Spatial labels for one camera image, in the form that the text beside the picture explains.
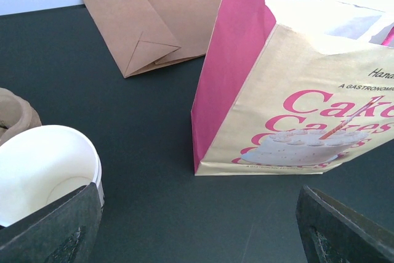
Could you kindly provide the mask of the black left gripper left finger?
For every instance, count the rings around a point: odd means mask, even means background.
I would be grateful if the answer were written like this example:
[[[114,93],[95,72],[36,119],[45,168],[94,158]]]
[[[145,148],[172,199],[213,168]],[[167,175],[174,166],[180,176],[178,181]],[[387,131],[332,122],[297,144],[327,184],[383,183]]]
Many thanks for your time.
[[[1,227],[1,262],[88,262],[101,218],[96,184],[81,186]]]

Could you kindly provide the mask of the cake print paper bag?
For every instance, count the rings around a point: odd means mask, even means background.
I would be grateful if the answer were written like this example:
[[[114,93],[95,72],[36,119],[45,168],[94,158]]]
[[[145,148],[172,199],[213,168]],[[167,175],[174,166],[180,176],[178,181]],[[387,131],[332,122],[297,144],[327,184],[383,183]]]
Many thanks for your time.
[[[321,174],[393,139],[393,0],[221,0],[197,176]]]

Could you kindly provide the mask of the white paper coffee cup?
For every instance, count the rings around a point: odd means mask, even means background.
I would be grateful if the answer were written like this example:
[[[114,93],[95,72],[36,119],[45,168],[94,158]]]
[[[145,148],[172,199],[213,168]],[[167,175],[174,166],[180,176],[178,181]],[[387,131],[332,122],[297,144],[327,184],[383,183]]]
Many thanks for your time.
[[[60,125],[22,132],[1,145],[1,226],[90,183],[103,201],[100,157],[83,133]]]

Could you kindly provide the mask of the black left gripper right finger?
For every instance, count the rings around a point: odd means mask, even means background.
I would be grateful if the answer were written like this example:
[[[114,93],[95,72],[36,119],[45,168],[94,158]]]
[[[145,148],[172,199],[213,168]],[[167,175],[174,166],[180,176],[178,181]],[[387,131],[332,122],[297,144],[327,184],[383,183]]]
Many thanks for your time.
[[[393,262],[393,233],[306,185],[296,219],[308,262]]]

